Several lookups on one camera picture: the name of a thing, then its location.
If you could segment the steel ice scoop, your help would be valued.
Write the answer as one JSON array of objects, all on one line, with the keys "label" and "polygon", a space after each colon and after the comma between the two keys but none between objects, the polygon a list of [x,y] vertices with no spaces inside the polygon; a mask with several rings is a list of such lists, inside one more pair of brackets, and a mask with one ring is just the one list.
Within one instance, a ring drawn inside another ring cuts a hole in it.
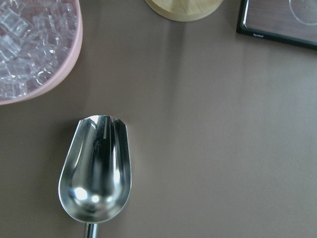
[{"label": "steel ice scoop", "polygon": [[78,122],[58,183],[65,212],[95,238],[98,225],[117,216],[132,185],[126,124],[106,115]]}]

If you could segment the pink bowl of ice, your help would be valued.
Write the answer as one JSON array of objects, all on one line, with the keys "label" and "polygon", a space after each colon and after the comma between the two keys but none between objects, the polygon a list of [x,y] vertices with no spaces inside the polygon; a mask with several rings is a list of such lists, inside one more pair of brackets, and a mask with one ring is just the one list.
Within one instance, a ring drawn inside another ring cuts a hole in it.
[{"label": "pink bowl of ice", "polygon": [[0,2],[0,103],[49,92],[71,72],[83,40],[77,0]]}]

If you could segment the wooden cup tree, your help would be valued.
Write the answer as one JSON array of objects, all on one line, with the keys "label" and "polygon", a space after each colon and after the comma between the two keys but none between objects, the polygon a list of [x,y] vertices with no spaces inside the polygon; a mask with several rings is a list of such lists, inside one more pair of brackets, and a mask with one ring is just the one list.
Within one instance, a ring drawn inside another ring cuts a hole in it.
[{"label": "wooden cup tree", "polygon": [[170,20],[190,22],[216,11],[223,0],[145,0],[157,14]]}]

